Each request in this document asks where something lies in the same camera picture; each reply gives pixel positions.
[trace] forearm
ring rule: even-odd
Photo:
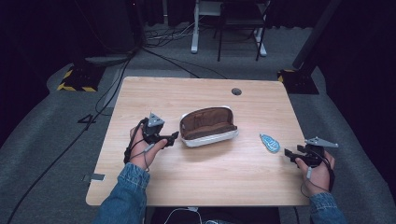
[[[148,183],[149,173],[126,163],[93,223],[140,223],[145,214]]]
[[[311,217],[315,224],[347,223],[344,214],[338,209],[330,193],[319,193],[311,196]]]

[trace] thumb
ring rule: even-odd
[[[303,174],[305,174],[308,171],[308,166],[305,164],[305,162],[302,159],[296,158],[296,163],[298,167],[300,167],[300,170],[303,172]]]
[[[162,139],[161,141],[157,142],[154,145],[154,147],[147,153],[147,156],[155,157],[157,152],[159,152],[161,149],[163,149],[167,143],[168,143],[168,140],[166,140],[166,139]]]

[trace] chair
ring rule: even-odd
[[[262,13],[259,6],[257,5],[258,3],[258,0],[223,0],[223,3],[220,7],[219,24],[213,36],[214,38],[216,38],[216,33],[219,30],[220,37],[218,62],[220,61],[221,55],[223,30],[227,28],[234,28],[236,30],[251,29],[252,31],[249,35],[249,38],[253,36],[255,29],[262,28],[261,39],[256,56],[256,61],[259,60],[260,49],[262,47],[262,40],[265,31],[265,13],[268,7],[266,7],[264,12]]]

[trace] small blue object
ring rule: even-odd
[[[268,148],[268,150],[270,150],[270,152],[275,153],[280,150],[279,143],[271,136],[260,133],[260,138],[262,139],[262,142],[265,144],[265,146]]]

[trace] grommet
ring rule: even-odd
[[[242,91],[241,91],[240,89],[238,89],[238,88],[233,88],[233,89],[231,90],[231,92],[232,92],[234,95],[240,95],[240,94],[242,94]]]

